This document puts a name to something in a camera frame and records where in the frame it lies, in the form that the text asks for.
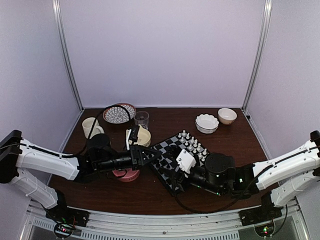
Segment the chess piece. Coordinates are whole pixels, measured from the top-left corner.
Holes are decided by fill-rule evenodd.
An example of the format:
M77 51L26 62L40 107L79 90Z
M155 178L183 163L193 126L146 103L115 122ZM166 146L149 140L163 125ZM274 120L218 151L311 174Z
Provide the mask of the chess piece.
M196 150L199 152L201 150L201 143L198 143L198 147L196 148Z

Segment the white object in gripper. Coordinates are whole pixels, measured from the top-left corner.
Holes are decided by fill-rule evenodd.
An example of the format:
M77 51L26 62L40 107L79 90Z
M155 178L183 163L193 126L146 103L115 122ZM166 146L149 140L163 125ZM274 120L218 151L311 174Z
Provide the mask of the white object in gripper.
M190 169L196 165L195 158L185 149L180 152L176 158L176 162L178 163L179 168L187 174L190 174Z

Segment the black and white chessboard square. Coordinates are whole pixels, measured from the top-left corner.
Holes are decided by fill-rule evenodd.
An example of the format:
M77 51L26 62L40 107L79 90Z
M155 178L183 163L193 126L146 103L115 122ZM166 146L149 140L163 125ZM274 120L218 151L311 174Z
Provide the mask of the black and white chessboard square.
M168 152L170 151L170 149L172 149L172 146L177 146L179 147L181 150L186 150L188 153L190 153L193 157L195 157L196 155L198 155L199 153L202 153L204 151L204 147L202 146L202 144L200 145L200 149L197 150L197 147L194 147L191 143L191 138L192 136L189 134L189 139L186 140L184 139L184 141L181 141L181 138L178 137L179 134L176 134L156 145L153 146L154 149L159 150L162 152L162 155L159 159L157 159L156 161L152 162L150 164L150 167L152 168L152 170L156 173L156 175L158 176L158 178L160 179L160 181L162 182L162 184L165 186L165 188L171 193L173 194L173 190L172 190L172 183L171 183L171 179L166 176L165 174L161 173L159 171L160 168L164 168L164 169L168 169L168 170L172 170L174 169L175 172L179 171L180 168L178 166L178 163L175 161L175 159L170 159L168 157ZM204 158L202 160L198 160L197 157L195 157L196 164L199 166L202 166L204 163Z

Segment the metal track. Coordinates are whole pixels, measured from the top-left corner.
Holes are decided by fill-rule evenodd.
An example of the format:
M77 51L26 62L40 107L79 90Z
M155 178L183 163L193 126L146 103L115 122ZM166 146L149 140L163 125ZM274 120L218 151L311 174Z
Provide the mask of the metal track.
M74 237L84 240L238 240L242 227L239 210L213 214L184 215L129 215L90 211L87 227L77 227ZM295 216L296 229L303 236L304 226L297 213L300 212L296 200L288 203L288 216ZM52 231L55 223L46 218L41 205L31 201L27 210L27 220L21 240L28 240L32 226Z
M260 31L260 38L259 38L259 44L258 49L256 51L256 56L254 60L254 65L250 77L249 86L245 95L245 99L242 105L242 109L244 112L247 111L248 103L250 100L250 97L252 95L252 91L255 86L255 82L258 77L258 71L261 65L262 55L265 48L268 31L269 31L269 25L270 25L270 19L271 19L271 10L272 10L272 0L265 0L264 5L264 13L262 17L262 23L261 23L261 31Z
M69 53L68 53L64 25L63 25L63 21L62 21L61 10L60 10L60 1L53 0L52 4L53 4L53 12L54 12L54 17L55 17L55 22L56 22L58 32L59 32L60 43L61 43L62 54L63 54L63 61L65 64L66 72L68 74L72 93L73 93L74 98L76 100L77 106L78 106L79 110L82 111L84 109L84 107L83 107L81 99L80 99L79 91L78 91L77 84L75 81L75 76L74 76L74 73L73 73L73 70L71 67L71 61L70 61L70 57L69 57Z

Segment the glass cup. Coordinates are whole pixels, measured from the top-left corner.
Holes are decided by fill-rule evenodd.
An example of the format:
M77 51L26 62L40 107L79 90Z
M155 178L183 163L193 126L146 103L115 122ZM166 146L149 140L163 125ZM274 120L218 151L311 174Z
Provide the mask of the glass cup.
M149 128L149 113L146 111L138 111L134 116L135 125L141 125L144 129Z

